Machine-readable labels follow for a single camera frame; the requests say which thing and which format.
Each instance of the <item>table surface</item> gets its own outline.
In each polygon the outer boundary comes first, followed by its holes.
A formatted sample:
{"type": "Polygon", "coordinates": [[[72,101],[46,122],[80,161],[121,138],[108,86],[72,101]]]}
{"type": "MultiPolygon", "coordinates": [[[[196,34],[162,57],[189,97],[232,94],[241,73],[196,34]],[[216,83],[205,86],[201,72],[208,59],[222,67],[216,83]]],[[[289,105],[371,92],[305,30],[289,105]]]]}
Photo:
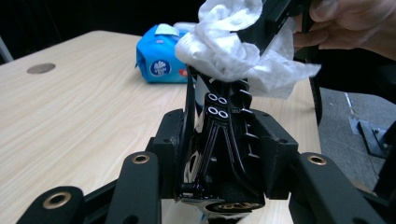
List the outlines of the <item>table surface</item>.
{"type": "MultiPolygon", "coordinates": [[[[185,84],[148,84],[135,67],[140,36],[91,32],[0,66],[0,220],[15,223],[41,193],[75,186],[88,194],[118,178],[163,115],[184,107],[185,84]],[[43,74],[27,70],[42,63],[43,74]]],[[[287,100],[254,97],[299,143],[320,152],[309,81],[287,100]]],[[[163,223],[200,222],[193,206],[163,200],[163,223]]],[[[288,201],[267,200],[241,223],[292,223],[288,201]]]]}

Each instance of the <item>black plastic part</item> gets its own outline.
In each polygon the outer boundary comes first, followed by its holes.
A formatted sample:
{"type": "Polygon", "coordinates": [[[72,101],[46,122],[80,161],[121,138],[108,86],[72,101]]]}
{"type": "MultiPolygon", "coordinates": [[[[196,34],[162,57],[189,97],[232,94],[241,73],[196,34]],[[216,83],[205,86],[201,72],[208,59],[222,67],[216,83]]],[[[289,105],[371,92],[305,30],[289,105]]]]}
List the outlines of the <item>black plastic part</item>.
{"type": "Polygon", "coordinates": [[[151,152],[136,152],[122,165],[106,224],[161,223],[160,167],[151,152]]]}
{"type": "Polygon", "coordinates": [[[81,189],[58,187],[37,197],[18,220],[18,224],[78,224],[85,217],[81,189]]]}
{"type": "Polygon", "coordinates": [[[258,121],[254,123],[252,129],[260,139],[258,146],[262,160],[265,196],[270,199],[286,200],[289,198],[291,185],[287,171],[289,165],[299,156],[298,143],[271,115],[258,110],[252,111],[258,121]]]}
{"type": "Polygon", "coordinates": [[[160,128],[151,138],[148,149],[157,155],[161,166],[161,198],[174,199],[176,150],[179,146],[179,135],[183,121],[183,110],[177,109],[163,116],[160,128]]]}
{"type": "Polygon", "coordinates": [[[84,197],[86,211],[84,224],[105,222],[116,185],[117,180],[114,180],[84,197]]]}
{"type": "Polygon", "coordinates": [[[298,184],[291,192],[290,213],[299,223],[385,223],[333,161],[304,153],[294,166],[298,184]]]}
{"type": "Polygon", "coordinates": [[[238,31],[242,42],[255,44],[263,53],[288,17],[303,13],[302,29],[307,32],[313,21],[309,17],[310,0],[263,0],[259,19],[245,30],[238,31]]]}

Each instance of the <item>white cloth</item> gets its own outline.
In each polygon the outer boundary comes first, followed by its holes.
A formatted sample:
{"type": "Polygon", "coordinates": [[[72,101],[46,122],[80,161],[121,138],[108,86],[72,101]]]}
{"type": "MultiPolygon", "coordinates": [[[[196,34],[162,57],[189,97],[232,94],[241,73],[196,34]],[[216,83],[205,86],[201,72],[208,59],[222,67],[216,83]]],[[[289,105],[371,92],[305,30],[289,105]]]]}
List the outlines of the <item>white cloth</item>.
{"type": "Polygon", "coordinates": [[[199,22],[177,42],[177,58],[221,81],[247,78],[253,95],[288,98],[295,83],[314,76],[320,66],[293,60],[292,19],[262,55],[254,44],[242,43],[236,31],[248,28],[261,13],[262,0],[206,0],[199,22]]]}

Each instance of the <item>blue tissue box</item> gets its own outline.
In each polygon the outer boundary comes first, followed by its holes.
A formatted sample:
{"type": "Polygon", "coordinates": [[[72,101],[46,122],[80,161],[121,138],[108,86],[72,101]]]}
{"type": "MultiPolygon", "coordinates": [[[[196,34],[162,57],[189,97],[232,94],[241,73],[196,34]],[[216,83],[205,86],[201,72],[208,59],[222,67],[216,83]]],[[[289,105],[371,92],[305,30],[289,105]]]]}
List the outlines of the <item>blue tissue box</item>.
{"type": "Polygon", "coordinates": [[[136,65],[149,83],[187,83],[186,64],[175,56],[175,45],[185,33],[167,24],[149,29],[136,46],[136,65]]]}

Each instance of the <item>screw hole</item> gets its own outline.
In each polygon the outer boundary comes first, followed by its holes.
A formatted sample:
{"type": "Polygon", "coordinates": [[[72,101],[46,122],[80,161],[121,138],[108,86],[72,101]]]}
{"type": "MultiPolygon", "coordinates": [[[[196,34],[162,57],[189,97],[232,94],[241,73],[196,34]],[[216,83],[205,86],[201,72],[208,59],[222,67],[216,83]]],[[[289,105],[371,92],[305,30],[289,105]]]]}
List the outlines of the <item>screw hole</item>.
{"type": "Polygon", "coordinates": [[[316,165],[326,165],[327,161],[319,156],[310,156],[308,160],[316,165]]]}
{"type": "Polygon", "coordinates": [[[69,192],[62,191],[50,195],[43,203],[46,209],[55,209],[64,206],[72,198],[69,192]]]}
{"type": "Polygon", "coordinates": [[[135,164],[142,164],[142,163],[148,162],[148,160],[149,160],[149,156],[147,156],[147,155],[138,155],[138,156],[135,156],[132,159],[132,162],[135,163],[135,164]]]}

